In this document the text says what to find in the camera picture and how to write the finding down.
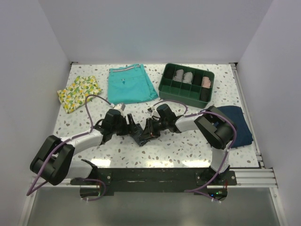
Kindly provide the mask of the navy white striped underwear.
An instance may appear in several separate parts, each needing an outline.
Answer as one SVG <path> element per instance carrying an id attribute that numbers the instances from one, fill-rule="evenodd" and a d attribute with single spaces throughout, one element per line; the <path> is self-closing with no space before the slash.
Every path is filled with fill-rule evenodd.
<path id="1" fill-rule="evenodd" d="M 132 137 L 133 140 L 138 144 L 139 147 L 142 147 L 149 142 L 149 140 L 142 139 L 142 134 L 140 137 Z"/>

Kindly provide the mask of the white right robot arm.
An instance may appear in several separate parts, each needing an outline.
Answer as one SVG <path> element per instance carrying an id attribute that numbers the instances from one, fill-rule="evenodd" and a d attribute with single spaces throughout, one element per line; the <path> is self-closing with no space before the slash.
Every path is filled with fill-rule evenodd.
<path id="1" fill-rule="evenodd" d="M 237 138 L 237 126 L 215 106 L 190 115 L 177 116 L 167 104 L 162 104 L 146 120 L 145 128 L 140 136 L 143 141 L 153 140 L 160 136 L 161 131 L 183 133 L 199 130 L 212 147 L 210 164 L 210 181 L 220 185 L 226 180 L 229 169 L 229 149 Z"/>

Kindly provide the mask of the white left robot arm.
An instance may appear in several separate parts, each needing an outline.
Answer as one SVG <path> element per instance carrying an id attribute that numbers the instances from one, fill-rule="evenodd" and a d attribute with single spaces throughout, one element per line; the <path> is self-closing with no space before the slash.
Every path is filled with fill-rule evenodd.
<path id="1" fill-rule="evenodd" d="M 47 137 L 32 160 L 30 170 L 55 186 L 66 178 L 75 154 L 105 144 L 114 134 L 130 135 L 138 146 L 143 146 L 147 141 L 142 139 L 142 133 L 141 125 L 134 122 L 131 114 L 123 116 L 119 110 L 110 109 L 92 130 L 68 138 Z"/>

